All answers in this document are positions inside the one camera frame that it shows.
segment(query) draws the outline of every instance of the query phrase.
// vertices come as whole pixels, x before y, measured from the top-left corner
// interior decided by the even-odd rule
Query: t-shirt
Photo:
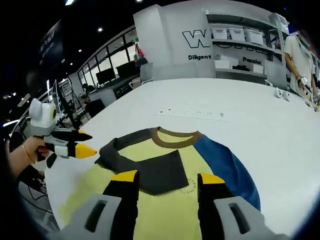
[[[299,74],[307,79],[307,86],[311,89],[314,65],[310,52],[302,45],[297,36],[288,36],[285,40],[284,52],[289,54]],[[300,96],[305,96],[304,91],[298,87],[295,75],[291,73],[290,88]]]
[[[139,192],[135,240],[202,239],[198,220],[199,173],[214,174],[222,178],[233,195],[243,197],[260,210],[257,188],[245,166],[229,148],[198,131],[177,133],[155,127],[115,138],[111,144],[116,145],[117,142],[122,145],[117,153],[112,150],[112,154],[108,156],[100,151],[100,158],[113,161],[122,156],[127,161],[142,162],[158,156],[172,158],[172,153],[178,152],[174,157],[181,160],[188,181],[187,186],[163,194]],[[113,171],[97,164],[89,169],[79,179],[74,193],[60,208],[66,223],[72,212],[85,203],[91,194],[102,194],[114,175]]]

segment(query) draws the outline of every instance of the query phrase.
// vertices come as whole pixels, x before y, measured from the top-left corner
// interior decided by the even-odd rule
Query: person's hand
[[[295,80],[298,81],[298,87],[302,89],[302,83],[301,83],[302,77],[300,75],[296,76]]]
[[[23,143],[26,154],[32,162],[38,161],[38,153],[42,156],[47,157],[49,155],[49,150],[45,146],[45,141],[36,136],[29,137]]]

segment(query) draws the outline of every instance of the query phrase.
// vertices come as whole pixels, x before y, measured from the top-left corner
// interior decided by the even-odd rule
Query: white shirt
[[[311,88],[314,64],[310,52],[300,43],[297,36],[288,36],[285,40],[284,52],[292,58],[298,73],[307,79],[307,86]],[[305,96],[304,91],[298,87],[295,75],[291,73],[290,88],[300,96]]]

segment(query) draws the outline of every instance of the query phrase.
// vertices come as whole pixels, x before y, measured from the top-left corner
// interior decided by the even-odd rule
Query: black ceiling
[[[134,13],[154,4],[165,6],[176,2],[182,1],[144,0],[137,3],[135,0],[75,0],[69,6],[65,6],[64,0],[7,1],[2,8],[2,11],[7,10],[6,14],[10,17],[3,20],[2,35],[7,37],[2,45],[5,68],[1,75],[1,95],[16,92],[18,96],[16,100],[10,100],[7,110],[17,106],[17,101],[29,92],[26,74],[39,64],[40,42],[60,19],[63,26],[65,62],[50,73],[57,79],[65,77],[66,72],[70,74],[78,70],[101,45],[132,26]],[[292,21],[289,10],[284,10],[286,0],[240,2],[277,12]],[[103,27],[104,31],[97,32],[98,27]]]

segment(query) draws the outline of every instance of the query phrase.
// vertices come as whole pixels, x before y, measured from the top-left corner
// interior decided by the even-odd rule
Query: computer monitor
[[[108,68],[96,74],[96,78],[98,79],[99,84],[104,84],[107,81],[111,81],[116,78],[115,72],[112,68]]]
[[[117,68],[119,78],[129,78],[140,74],[140,68],[136,66],[135,61],[127,62]]]

